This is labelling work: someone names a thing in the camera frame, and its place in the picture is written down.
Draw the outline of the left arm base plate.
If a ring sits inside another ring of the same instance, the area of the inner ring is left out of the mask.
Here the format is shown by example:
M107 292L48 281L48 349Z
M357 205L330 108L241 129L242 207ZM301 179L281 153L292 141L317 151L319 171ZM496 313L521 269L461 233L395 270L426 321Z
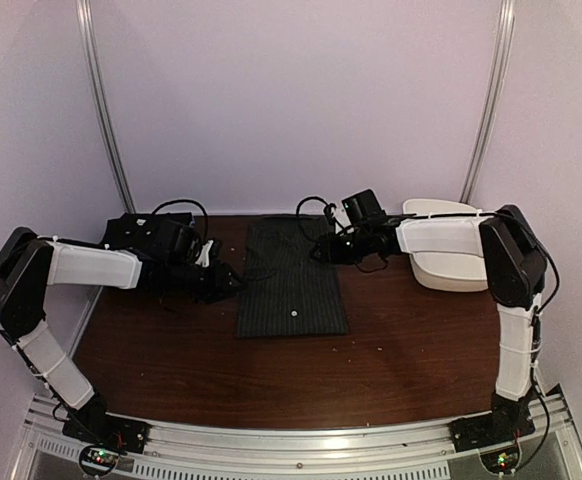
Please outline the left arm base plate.
M144 452L148 433L149 425L144 421L85 408L71 412L62 427L66 437L136 454Z

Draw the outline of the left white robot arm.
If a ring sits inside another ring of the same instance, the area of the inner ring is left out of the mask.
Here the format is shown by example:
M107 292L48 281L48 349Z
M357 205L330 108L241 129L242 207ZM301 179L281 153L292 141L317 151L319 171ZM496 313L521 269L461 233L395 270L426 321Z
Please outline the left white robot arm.
M115 424L100 395L51 333L48 287L86 285L183 290L207 304L234 297L244 281L219 258L221 243L192 225L189 213L124 214L99 243L44 237L16 228L0 250L0 335L73 415L94 444Z

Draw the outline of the black pinstriped long sleeve shirt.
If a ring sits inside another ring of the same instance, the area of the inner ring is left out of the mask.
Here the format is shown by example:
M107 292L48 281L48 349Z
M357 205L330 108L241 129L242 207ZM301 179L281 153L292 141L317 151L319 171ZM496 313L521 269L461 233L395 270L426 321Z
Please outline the black pinstriped long sleeve shirt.
M338 272L310 257L311 240L328 231L325 220L306 216L267 216L248 227L237 338L348 333Z

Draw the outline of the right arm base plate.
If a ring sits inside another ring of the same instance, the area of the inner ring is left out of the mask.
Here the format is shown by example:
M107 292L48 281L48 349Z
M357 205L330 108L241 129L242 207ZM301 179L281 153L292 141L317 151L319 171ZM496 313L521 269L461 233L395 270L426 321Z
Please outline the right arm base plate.
M489 412L454 420L449 424L449 431L455 451L464 452L513 442L533 434L535 425L527 417L511 422L506 416Z

